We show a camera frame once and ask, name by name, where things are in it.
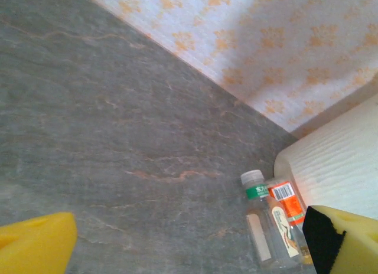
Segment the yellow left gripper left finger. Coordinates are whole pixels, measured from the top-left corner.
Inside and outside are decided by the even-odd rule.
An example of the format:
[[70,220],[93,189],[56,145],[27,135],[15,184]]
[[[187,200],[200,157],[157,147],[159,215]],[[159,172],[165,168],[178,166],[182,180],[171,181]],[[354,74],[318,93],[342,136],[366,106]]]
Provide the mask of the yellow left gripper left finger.
[[1,227],[1,273],[64,273],[77,240],[73,213],[60,212]]

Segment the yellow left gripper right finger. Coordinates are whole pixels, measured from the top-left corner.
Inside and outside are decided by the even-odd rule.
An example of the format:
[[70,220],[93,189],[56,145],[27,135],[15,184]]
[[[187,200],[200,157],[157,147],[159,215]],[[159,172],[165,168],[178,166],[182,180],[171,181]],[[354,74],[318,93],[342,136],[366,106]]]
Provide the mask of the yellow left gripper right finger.
[[377,220],[312,205],[303,232],[317,273],[377,273]]

